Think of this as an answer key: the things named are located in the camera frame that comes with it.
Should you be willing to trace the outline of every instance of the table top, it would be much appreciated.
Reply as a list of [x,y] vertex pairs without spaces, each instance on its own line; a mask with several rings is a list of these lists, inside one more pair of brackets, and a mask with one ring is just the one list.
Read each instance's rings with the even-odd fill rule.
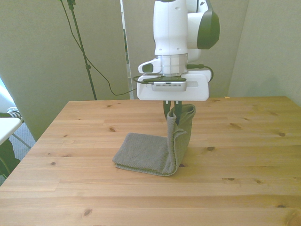
[[21,125],[22,121],[19,118],[0,118],[0,145]]
[[182,165],[160,177],[112,158],[129,132],[166,136],[161,101],[69,102],[0,187],[0,225],[301,225],[301,108],[286,97],[190,103]]

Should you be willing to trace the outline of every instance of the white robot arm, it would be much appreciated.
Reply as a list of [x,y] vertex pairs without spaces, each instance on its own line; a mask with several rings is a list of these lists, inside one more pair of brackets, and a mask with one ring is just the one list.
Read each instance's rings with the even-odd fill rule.
[[204,101],[209,70],[188,71],[219,39],[220,24],[209,0],[157,0],[154,8],[155,59],[141,64],[137,95],[141,100]]

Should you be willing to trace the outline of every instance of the folded towel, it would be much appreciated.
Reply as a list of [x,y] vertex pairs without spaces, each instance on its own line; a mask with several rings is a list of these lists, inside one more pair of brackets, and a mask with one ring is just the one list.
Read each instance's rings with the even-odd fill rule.
[[146,134],[127,134],[113,158],[116,167],[158,176],[174,174],[185,155],[195,114],[194,105],[183,105],[179,125],[173,108],[167,115],[167,138]]

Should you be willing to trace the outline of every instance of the wall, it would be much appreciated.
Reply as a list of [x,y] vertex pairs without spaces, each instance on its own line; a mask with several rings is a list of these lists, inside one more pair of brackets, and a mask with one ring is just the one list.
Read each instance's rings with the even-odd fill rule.
[[301,106],[301,3],[250,0],[229,96],[287,96]]
[[[125,0],[123,2],[131,76],[140,75],[138,66],[154,58],[153,10],[155,0]],[[223,97],[228,93],[240,36],[249,0],[211,0],[220,18],[221,35],[215,46],[203,50],[196,63],[214,70],[210,96]]]
[[[93,100],[83,56],[60,1],[0,3],[0,75],[38,139],[68,101]],[[86,55],[113,91],[128,91],[120,1],[77,0],[74,7]],[[99,100],[129,98],[112,95],[107,82],[91,72]]]

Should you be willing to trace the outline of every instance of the striped fabric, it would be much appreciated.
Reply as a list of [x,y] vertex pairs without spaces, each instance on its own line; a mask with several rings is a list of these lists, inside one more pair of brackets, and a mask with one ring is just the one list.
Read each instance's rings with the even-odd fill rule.
[[16,107],[10,107],[7,113],[0,113],[0,118],[19,118],[21,119],[21,114]]

